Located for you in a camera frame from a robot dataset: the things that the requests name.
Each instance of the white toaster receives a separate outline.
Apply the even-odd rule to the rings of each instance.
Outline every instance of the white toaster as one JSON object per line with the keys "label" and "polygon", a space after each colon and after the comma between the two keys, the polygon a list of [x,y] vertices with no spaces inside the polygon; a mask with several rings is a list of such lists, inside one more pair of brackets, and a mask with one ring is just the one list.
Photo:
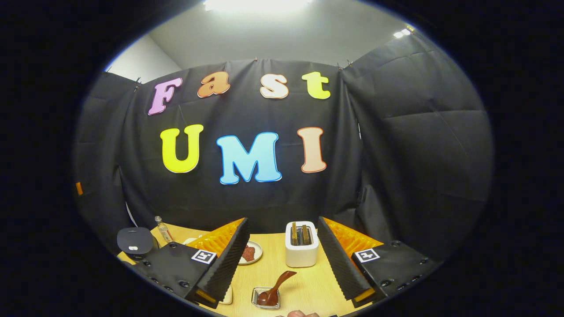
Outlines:
{"label": "white toaster", "polygon": [[[305,224],[311,243],[308,245],[292,245],[292,224],[296,223],[297,231],[301,232]],[[317,262],[319,239],[317,231],[311,221],[293,221],[286,225],[286,265],[289,267],[308,267]]]}

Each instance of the finger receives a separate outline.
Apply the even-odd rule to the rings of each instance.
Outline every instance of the finger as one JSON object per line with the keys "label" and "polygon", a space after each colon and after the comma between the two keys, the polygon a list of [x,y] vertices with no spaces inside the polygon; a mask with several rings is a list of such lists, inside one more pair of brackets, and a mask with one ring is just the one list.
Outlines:
{"label": "finger", "polygon": [[294,310],[288,314],[288,317],[305,317],[306,314],[302,313],[301,310]]}

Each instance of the human hand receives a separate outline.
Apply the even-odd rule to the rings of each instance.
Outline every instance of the human hand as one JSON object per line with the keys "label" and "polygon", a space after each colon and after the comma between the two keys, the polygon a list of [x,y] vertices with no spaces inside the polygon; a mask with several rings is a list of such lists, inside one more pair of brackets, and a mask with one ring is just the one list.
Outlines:
{"label": "human hand", "polygon": [[288,317],[319,317],[316,312],[312,312],[309,315],[304,314],[301,310],[294,310],[288,313]]}

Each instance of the small metal dish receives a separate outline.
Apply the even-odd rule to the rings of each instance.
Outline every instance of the small metal dish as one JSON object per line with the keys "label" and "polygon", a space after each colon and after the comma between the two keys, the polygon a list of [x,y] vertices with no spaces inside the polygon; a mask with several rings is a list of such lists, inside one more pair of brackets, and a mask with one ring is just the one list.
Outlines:
{"label": "small metal dish", "polygon": [[262,308],[262,309],[279,309],[280,308],[280,290],[276,291],[276,293],[278,294],[278,303],[276,303],[276,306],[263,306],[263,305],[257,304],[258,296],[262,292],[266,292],[269,289],[271,289],[271,287],[255,287],[255,288],[253,288],[253,296],[250,298],[251,303],[253,303],[254,306],[257,306],[258,308]]}

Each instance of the blue letter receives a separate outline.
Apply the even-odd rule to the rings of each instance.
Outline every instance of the blue letter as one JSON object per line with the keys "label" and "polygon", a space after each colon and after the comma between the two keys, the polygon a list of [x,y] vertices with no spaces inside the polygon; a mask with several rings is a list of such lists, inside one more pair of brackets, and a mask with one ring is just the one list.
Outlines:
{"label": "blue letter", "polygon": [[282,178],[282,174],[276,169],[276,155],[274,143],[278,135],[273,132],[259,133],[254,138],[249,153],[245,150],[239,139],[234,135],[226,135],[217,139],[216,143],[221,147],[223,153],[223,176],[219,182],[224,185],[239,183],[239,177],[235,175],[235,168],[243,179],[248,182],[253,175],[255,165],[258,164],[258,173],[254,179],[257,182],[276,182]]}

